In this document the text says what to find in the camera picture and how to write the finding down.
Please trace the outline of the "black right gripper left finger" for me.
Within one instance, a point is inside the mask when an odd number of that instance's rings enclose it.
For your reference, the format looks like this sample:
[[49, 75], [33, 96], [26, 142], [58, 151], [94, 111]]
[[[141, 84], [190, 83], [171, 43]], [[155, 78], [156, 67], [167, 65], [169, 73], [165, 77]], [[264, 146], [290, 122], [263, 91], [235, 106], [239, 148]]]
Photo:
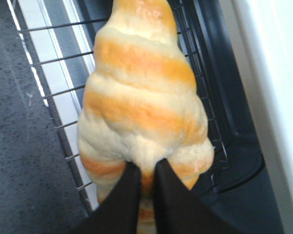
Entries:
[[131, 162], [113, 190], [72, 234], [135, 234], [140, 201], [140, 169]]

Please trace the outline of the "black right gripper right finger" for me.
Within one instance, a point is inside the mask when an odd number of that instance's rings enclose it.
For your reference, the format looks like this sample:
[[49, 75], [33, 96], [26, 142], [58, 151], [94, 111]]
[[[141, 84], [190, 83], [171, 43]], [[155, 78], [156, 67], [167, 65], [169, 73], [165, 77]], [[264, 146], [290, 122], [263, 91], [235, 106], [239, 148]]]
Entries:
[[155, 166], [153, 206], [159, 234], [239, 233], [185, 187], [166, 159]]

